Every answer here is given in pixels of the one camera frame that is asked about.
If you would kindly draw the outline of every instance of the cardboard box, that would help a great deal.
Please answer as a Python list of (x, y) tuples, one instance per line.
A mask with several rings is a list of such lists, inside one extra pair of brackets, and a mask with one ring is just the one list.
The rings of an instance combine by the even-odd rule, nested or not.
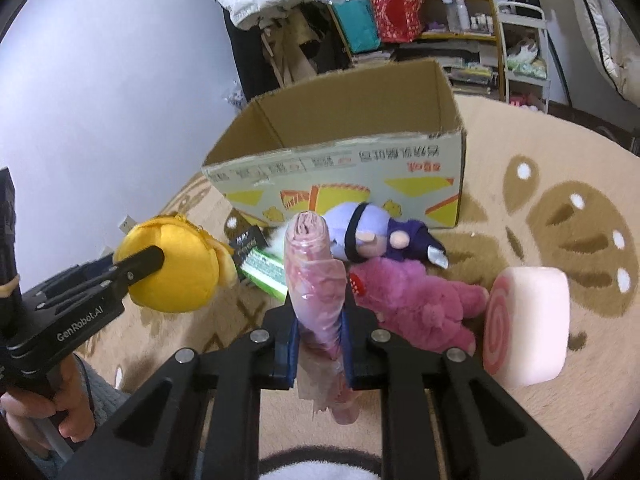
[(252, 224), (371, 202), (429, 227), (458, 221), (465, 129), (432, 60), (318, 76), (254, 99), (202, 171)]

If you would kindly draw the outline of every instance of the rolled pink plastic bag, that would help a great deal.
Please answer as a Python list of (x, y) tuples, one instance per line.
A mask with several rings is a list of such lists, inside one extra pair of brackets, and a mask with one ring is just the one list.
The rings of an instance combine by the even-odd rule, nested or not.
[(347, 275), (331, 256), (324, 219), (311, 211), (290, 222), (284, 242), (284, 270), (293, 310), (300, 322), (298, 394), (314, 401), (315, 411), (329, 408), (338, 424), (358, 418), (358, 394), (344, 377), (340, 351), (340, 312)]

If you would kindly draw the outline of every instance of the pink and white plush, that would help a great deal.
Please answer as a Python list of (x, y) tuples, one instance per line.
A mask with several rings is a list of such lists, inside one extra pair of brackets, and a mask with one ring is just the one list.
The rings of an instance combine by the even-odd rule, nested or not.
[(476, 337), (462, 319), (484, 312), (489, 297), (484, 287), (428, 276), (416, 260), (381, 257), (352, 266), (349, 279), (356, 303), (374, 311), (382, 328), (415, 347), (476, 351)]

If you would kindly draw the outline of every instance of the yellow round pouch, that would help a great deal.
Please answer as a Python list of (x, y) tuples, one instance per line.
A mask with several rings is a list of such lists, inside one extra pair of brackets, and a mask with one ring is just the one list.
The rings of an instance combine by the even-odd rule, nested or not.
[(160, 312), (190, 312), (209, 303), (219, 285), (231, 286), (238, 280), (232, 249), (181, 214), (136, 225), (114, 252), (113, 261), (151, 245), (162, 249), (164, 263), (129, 287), (138, 305)]

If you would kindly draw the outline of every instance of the white wall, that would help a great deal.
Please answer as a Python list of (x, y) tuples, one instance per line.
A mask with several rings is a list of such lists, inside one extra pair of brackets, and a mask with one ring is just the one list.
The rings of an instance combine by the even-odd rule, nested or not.
[(214, 0), (28, 0), (0, 43), (23, 285), (154, 215), (233, 118), (236, 77)]
[[(640, 108), (620, 97), (598, 72), (580, 34), (573, 1), (540, 1), (549, 20), (549, 36), (556, 44), (574, 107), (627, 131), (639, 126)], [(554, 64), (551, 78), (551, 99), (567, 104)]]

